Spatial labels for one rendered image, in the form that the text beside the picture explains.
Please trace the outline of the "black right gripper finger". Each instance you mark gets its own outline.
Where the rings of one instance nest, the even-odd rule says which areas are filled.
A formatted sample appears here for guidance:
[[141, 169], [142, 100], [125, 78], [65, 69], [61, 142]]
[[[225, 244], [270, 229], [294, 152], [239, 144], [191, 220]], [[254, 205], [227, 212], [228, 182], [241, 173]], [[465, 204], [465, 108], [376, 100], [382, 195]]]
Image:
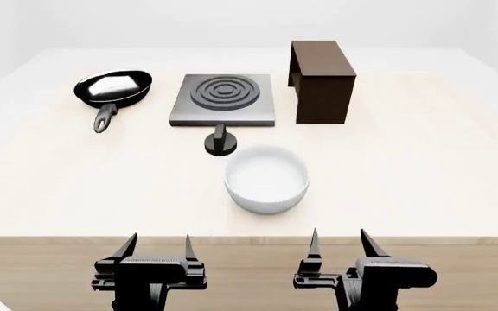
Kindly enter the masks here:
[[377, 245], [377, 243], [375, 243], [373, 238], [371, 238], [365, 230], [360, 230], [360, 236], [366, 257], [390, 257], [379, 245]]
[[319, 250], [319, 237], [317, 229], [313, 230], [310, 240], [310, 248], [306, 258], [300, 261], [298, 274], [318, 275], [322, 267], [322, 256]]

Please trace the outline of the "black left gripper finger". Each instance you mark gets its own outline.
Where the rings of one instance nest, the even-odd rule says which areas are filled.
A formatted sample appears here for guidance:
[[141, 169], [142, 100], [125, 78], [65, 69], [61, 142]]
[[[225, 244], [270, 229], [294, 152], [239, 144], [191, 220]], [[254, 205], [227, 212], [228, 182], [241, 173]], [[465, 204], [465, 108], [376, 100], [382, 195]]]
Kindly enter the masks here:
[[134, 233], [112, 256], [100, 259], [94, 264], [97, 274], [109, 275], [114, 266], [128, 256], [132, 256], [137, 245], [137, 234]]
[[191, 238], [188, 234], [186, 235], [184, 246], [185, 246], [184, 257], [185, 257], [185, 260], [188, 262], [188, 268], [189, 269], [203, 269], [204, 263], [202, 263], [201, 261], [199, 261], [196, 258], [195, 251], [194, 251], [192, 243], [191, 243]]

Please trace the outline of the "black stove knob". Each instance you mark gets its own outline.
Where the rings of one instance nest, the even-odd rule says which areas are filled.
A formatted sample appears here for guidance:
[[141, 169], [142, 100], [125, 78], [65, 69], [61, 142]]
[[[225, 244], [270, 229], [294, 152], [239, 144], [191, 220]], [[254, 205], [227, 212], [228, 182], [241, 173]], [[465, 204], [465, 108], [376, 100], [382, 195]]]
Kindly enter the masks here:
[[224, 124], [218, 124], [214, 133], [206, 137], [204, 141], [205, 150], [213, 156], [231, 155], [238, 146], [237, 138], [227, 131]]

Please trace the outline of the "grey stove plate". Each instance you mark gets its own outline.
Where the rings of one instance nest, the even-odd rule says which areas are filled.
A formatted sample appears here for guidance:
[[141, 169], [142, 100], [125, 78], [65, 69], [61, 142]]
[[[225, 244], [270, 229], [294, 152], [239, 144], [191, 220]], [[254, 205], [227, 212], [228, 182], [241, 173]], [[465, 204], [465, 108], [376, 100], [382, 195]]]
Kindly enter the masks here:
[[268, 74], [186, 74], [170, 126], [275, 126]]

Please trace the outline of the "white bowl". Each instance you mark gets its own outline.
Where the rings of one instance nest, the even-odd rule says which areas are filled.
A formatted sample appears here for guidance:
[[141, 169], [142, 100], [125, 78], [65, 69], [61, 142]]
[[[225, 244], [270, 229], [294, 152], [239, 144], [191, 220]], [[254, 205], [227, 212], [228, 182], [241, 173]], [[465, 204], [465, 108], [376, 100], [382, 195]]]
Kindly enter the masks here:
[[254, 214], [289, 211], [308, 191], [310, 176], [290, 149], [257, 145], [236, 152], [225, 167], [224, 184], [233, 202]]

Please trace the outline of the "black frying pan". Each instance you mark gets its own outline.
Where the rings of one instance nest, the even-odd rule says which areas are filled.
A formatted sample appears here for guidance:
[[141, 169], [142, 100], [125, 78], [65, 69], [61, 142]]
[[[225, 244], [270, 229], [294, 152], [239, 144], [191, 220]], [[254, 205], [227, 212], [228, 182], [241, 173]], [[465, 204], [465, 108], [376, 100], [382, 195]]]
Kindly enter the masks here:
[[98, 110], [93, 130], [101, 134], [108, 129], [120, 109], [135, 105], [146, 97], [152, 82], [152, 76], [145, 71], [112, 70], [85, 77], [75, 85], [73, 94]]

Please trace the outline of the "dark brown wooden cabinet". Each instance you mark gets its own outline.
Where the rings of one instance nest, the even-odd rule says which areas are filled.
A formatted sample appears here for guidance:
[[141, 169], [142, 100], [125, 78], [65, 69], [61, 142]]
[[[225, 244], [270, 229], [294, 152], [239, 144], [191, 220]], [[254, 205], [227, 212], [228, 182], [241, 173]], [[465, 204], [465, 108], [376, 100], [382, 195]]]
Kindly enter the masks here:
[[288, 87], [297, 95], [297, 124], [344, 124], [357, 77], [335, 41], [293, 41]]

